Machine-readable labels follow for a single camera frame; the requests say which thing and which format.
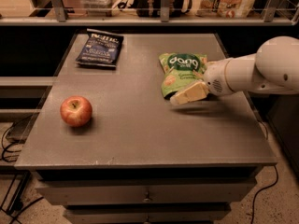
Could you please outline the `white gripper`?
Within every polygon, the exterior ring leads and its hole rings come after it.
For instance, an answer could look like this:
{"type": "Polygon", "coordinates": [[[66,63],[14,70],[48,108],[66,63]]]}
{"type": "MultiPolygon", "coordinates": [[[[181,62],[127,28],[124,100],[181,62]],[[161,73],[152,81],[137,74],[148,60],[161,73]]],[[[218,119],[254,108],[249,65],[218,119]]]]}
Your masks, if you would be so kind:
{"type": "Polygon", "coordinates": [[[209,93],[216,96],[232,94],[233,91],[226,81],[226,66],[230,59],[206,63],[204,81],[194,81],[171,98],[172,105],[184,105],[190,102],[207,98],[209,93]]]}

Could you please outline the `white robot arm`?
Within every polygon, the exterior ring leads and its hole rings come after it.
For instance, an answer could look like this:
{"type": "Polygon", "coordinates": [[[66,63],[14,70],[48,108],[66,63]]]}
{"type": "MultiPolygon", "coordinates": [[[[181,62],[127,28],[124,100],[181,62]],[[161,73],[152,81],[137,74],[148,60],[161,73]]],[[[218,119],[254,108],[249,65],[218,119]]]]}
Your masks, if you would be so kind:
{"type": "Polygon", "coordinates": [[[203,77],[176,92],[170,103],[183,105],[203,100],[209,94],[223,96],[238,91],[298,94],[299,39],[274,37],[254,54],[210,62],[203,77]]]}

